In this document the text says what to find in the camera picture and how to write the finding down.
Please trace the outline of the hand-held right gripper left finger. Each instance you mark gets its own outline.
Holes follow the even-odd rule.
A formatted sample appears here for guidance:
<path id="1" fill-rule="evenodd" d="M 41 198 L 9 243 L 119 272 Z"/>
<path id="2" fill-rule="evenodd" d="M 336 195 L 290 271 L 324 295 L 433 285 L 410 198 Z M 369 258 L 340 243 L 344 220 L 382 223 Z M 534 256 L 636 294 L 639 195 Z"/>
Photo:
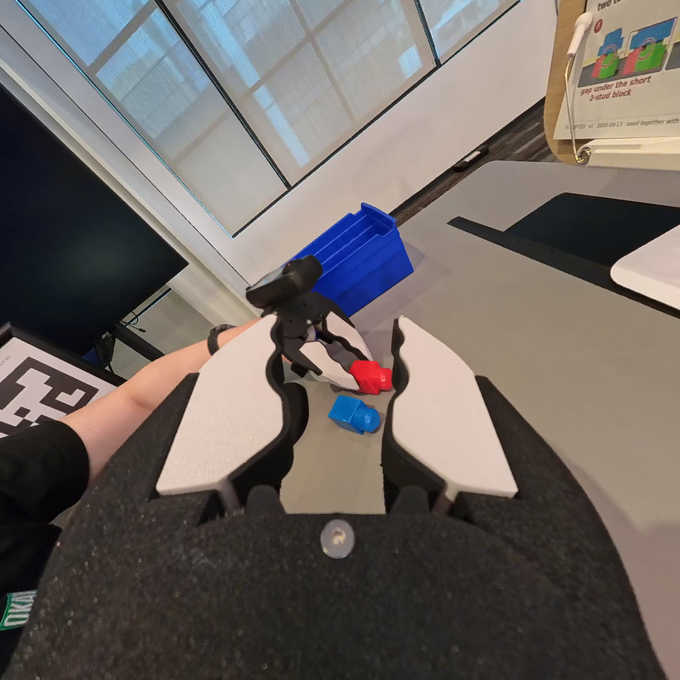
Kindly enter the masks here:
<path id="1" fill-rule="evenodd" d="M 157 480 L 162 497 L 217 492 L 245 506 L 272 460 L 292 463 L 290 407 L 282 385 L 282 326 L 265 316 L 223 345 L 200 369 Z"/>

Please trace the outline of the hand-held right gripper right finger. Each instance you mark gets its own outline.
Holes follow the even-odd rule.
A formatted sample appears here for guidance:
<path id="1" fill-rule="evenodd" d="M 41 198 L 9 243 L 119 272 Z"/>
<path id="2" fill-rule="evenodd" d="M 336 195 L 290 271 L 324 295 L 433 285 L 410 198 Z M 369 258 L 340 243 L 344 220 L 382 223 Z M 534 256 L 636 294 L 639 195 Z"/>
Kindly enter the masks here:
<path id="1" fill-rule="evenodd" d="M 386 513 L 406 488 L 431 509 L 461 493 L 514 498 L 518 485 L 474 371 L 406 316 L 392 329 L 394 394 L 381 435 Z"/>

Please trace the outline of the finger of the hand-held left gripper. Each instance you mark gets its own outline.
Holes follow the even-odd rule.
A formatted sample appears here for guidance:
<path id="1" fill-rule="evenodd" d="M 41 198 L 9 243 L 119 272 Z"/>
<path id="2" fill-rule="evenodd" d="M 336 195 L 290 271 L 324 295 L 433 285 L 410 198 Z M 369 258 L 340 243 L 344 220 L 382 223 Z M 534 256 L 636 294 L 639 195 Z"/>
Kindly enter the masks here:
<path id="1" fill-rule="evenodd" d="M 359 361 L 373 361 L 364 339 L 357 329 L 344 319 L 324 319 L 323 339 L 329 345 L 339 345 Z"/>
<path id="2" fill-rule="evenodd" d="M 358 382 L 342 364 L 328 353 L 327 345 L 321 341 L 302 343 L 299 348 L 302 366 L 311 371 L 320 381 L 333 384 L 341 389 L 359 389 Z"/>

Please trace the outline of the red one-stud toy block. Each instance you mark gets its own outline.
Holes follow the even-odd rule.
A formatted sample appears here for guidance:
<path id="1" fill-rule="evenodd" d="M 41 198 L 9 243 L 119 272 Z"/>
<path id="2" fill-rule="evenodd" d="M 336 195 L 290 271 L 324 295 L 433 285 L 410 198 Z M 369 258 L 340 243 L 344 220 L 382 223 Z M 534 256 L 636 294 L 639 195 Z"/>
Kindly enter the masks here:
<path id="1" fill-rule="evenodd" d="M 348 372 L 358 385 L 356 391 L 362 394 L 379 395 L 393 388 L 392 370 L 377 361 L 354 361 Z"/>

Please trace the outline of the blue one-stud toy block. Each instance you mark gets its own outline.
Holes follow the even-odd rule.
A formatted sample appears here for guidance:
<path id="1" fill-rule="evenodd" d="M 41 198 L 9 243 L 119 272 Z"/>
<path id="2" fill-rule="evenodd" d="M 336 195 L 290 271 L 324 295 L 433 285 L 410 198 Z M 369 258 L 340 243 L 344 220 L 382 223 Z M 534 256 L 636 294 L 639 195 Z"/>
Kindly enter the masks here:
<path id="1" fill-rule="evenodd" d="M 366 405 L 361 399 L 338 395 L 328 412 L 328 418 L 341 429 L 357 435 L 373 433 L 379 429 L 381 417 L 377 409 Z"/>

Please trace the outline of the blue plastic bin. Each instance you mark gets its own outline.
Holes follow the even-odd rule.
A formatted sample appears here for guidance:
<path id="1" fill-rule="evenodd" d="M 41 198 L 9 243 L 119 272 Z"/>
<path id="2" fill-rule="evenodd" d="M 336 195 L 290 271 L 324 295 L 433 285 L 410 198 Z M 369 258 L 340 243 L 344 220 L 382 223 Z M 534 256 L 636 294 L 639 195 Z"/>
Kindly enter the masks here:
<path id="1" fill-rule="evenodd" d="M 413 265 L 396 220 L 362 203 L 294 256 L 315 256 L 323 274 L 313 291 L 335 302 L 352 316 L 410 276 Z"/>

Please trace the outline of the person's left forearm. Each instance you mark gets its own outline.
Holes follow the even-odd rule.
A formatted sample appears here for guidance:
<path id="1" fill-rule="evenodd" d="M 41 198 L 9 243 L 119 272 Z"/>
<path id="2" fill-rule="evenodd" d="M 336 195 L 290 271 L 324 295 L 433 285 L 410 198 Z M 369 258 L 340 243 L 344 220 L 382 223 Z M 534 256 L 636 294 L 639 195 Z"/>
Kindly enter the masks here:
<path id="1" fill-rule="evenodd" d="M 145 366 L 111 393 L 62 419 L 84 444 L 90 481 L 165 398 L 211 358 L 208 341 L 183 347 Z"/>

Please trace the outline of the grey desk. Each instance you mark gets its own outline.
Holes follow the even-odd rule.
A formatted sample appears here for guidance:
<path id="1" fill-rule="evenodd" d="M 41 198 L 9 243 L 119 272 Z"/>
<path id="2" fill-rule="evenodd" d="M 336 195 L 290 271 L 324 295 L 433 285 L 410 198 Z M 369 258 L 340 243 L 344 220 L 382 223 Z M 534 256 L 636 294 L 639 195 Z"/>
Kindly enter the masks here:
<path id="1" fill-rule="evenodd" d="M 414 273 L 352 318 L 390 365 L 400 315 L 485 376 L 599 512 L 679 678 L 679 319 L 449 225 L 504 231 L 564 192 L 679 206 L 679 174 L 494 161 L 401 227 Z"/>

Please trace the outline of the black wristwatch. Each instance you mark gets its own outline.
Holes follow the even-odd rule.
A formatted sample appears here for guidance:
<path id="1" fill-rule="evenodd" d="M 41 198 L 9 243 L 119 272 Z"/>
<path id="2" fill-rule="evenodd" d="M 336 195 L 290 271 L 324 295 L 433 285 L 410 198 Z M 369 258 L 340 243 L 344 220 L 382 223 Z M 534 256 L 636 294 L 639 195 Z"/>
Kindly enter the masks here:
<path id="1" fill-rule="evenodd" d="M 207 346 L 208 346 L 208 352 L 210 356 L 213 356 L 220 348 L 219 346 L 219 336 L 228 331 L 228 330 L 233 330 L 236 328 L 234 325 L 231 324 L 220 324 L 215 327 L 213 327 L 207 337 Z"/>

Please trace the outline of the large gridded window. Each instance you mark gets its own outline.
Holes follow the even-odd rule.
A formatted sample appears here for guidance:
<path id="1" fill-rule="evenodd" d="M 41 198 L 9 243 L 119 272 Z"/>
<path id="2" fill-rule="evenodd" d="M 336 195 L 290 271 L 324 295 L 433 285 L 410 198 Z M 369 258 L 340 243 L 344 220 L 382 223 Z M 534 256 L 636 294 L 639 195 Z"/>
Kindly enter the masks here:
<path id="1" fill-rule="evenodd" d="M 517 1 L 14 1 L 229 235 Z"/>

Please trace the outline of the framed marker sign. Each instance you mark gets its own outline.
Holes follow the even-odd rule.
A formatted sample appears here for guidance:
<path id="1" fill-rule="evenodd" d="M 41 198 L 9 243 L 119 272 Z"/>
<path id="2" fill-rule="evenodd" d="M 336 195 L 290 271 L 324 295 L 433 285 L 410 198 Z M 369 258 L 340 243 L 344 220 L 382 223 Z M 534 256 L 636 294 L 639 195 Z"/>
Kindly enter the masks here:
<path id="1" fill-rule="evenodd" d="M 123 383 L 17 324 L 1 327 L 1 438 L 60 420 Z"/>

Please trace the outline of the black device on floor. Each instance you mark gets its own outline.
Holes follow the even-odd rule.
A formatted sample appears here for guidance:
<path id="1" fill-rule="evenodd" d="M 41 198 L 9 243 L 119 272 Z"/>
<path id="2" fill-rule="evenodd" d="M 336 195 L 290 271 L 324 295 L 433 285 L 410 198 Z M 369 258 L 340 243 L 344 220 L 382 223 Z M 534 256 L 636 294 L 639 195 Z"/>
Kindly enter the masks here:
<path id="1" fill-rule="evenodd" d="M 452 166 L 455 173 L 464 173 L 470 169 L 475 163 L 485 158 L 489 153 L 489 146 L 482 144 L 469 152 L 465 157 L 461 158 L 456 164 Z"/>

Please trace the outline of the large black tv screen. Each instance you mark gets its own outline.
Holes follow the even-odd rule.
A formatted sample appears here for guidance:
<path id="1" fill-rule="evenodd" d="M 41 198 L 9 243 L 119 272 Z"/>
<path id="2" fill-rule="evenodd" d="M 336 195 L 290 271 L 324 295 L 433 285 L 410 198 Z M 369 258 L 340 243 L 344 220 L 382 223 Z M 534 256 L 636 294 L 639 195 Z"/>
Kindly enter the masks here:
<path id="1" fill-rule="evenodd" d="M 78 355 L 188 262 L 1 87 L 1 324 Z"/>

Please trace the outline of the printed instruction sheet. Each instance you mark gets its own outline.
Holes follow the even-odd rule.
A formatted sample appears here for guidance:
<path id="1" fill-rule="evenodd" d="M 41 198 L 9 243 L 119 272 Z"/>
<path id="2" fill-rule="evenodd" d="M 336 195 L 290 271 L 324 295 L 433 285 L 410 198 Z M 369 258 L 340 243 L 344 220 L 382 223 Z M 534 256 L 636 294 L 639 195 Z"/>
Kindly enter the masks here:
<path id="1" fill-rule="evenodd" d="M 588 1 L 571 21 L 553 138 L 679 136 L 679 2 Z"/>

